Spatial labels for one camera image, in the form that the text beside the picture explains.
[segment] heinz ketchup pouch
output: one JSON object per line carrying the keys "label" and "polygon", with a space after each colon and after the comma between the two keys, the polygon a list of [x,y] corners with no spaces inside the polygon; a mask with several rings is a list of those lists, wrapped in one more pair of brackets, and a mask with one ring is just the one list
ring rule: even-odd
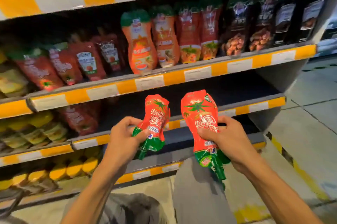
{"label": "heinz ketchup pouch", "polygon": [[150,130],[150,135],[139,146],[137,158],[142,160],[148,150],[158,151],[164,146],[163,127],[170,120],[169,101],[159,94],[148,95],[145,99],[145,117],[133,130],[132,136],[136,136],[144,129]]}
{"label": "heinz ketchup pouch", "polygon": [[218,132],[218,108],[213,98],[205,91],[189,92],[181,99],[181,114],[194,138],[194,154],[203,167],[214,167],[220,181],[226,179],[223,164],[230,160],[212,141],[201,138],[198,128]]}

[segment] dark sauce package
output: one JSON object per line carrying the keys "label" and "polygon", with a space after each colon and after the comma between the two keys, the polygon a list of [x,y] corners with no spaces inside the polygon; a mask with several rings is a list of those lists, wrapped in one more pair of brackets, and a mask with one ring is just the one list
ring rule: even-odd
{"label": "dark sauce package", "polygon": [[248,37],[249,10],[253,0],[229,0],[225,20],[230,21],[220,36],[221,55],[239,55],[245,51]]}
{"label": "dark sauce package", "polygon": [[302,15],[299,42],[306,41],[310,37],[324,3],[325,0],[307,0]]}
{"label": "dark sauce package", "polygon": [[285,44],[285,37],[287,36],[289,27],[292,23],[295,7],[296,0],[283,0],[280,7],[277,9],[273,47]]}
{"label": "dark sauce package", "polygon": [[255,0],[259,3],[259,15],[255,32],[250,37],[249,50],[259,51],[271,47],[274,37],[275,6],[279,0]]}

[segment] tile floor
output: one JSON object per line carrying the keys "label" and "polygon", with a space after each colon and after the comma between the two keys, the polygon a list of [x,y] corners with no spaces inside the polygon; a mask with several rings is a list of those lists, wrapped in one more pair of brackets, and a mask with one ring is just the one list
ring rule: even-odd
{"label": "tile floor", "polygon": [[[311,62],[305,67],[313,70],[301,72],[294,86],[287,92],[286,106],[282,107],[269,131],[298,165],[314,179],[320,189],[331,199],[336,199],[337,67],[314,69],[331,63],[336,64],[337,58]],[[270,141],[267,141],[262,156],[306,202],[310,205],[319,202],[315,193]],[[225,172],[225,193],[238,222],[275,223],[270,219],[269,211],[250,182],[236,172],[232,165],[226,165]],[[145,193],[154,197],[162,204],[168,223],[175,224],[172,203],[174,181],[175,176],[171,176],[116,189],[113,192]],[[67,202],[68,199],[34,206],[16,211],[12,215],[29,224],[57,224],[60,223]],[[313,210],[324,223],[337,224],[337,203],[315,207]]]}

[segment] orange pouch with green top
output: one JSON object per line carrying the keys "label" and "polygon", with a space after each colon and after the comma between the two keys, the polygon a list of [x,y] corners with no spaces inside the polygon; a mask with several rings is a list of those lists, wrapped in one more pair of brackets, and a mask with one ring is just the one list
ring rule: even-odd
{"label": "orange pouch with green top", "polygon": [[143,159],[148,150],[158,151],[164,146],[163,127],[170,120],[169,101],[159,94],[148,95],[145,99],[145,117],[133,130],[136,136],[144,129],[150,130],[149,137],[140,145],[136,157]]}
{"label": "orange pouch with green top", "polygon": [[185,94],[181,99],[181,114],[194,138],[194,155],[203,167],[214,167],[218,179],[226,179],[222,165],[230,160],[212,141],[206,141],[197,133],[198,128],[218,132],[218,108],[205,91]]}

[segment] hand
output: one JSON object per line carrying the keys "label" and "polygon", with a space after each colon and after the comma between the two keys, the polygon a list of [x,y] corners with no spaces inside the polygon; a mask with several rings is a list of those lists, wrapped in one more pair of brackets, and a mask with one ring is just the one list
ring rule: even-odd
{"label": "hand", "polygon": [[227,126],[219,126],[218,132],[199,128],[198,134],[204,140],[215,142],[232,161],[234,168],[241,173],[245,172],[254,158],[260,157],[259,154],[240,122],[228,116],[219,116],[218,123],[225,123]]}
{"label": "hand", "polygon": [[139,144],[146,140],[150,131],[145,129],[137,134],[137,136],[132,137],[134,128],[128,128],[128,126],[137,125],[141,121],[134,117],[124,117],[118,124],[112,127],[110,141],[102,160],[106,166],[117,166],[119,169],[133,159]]}

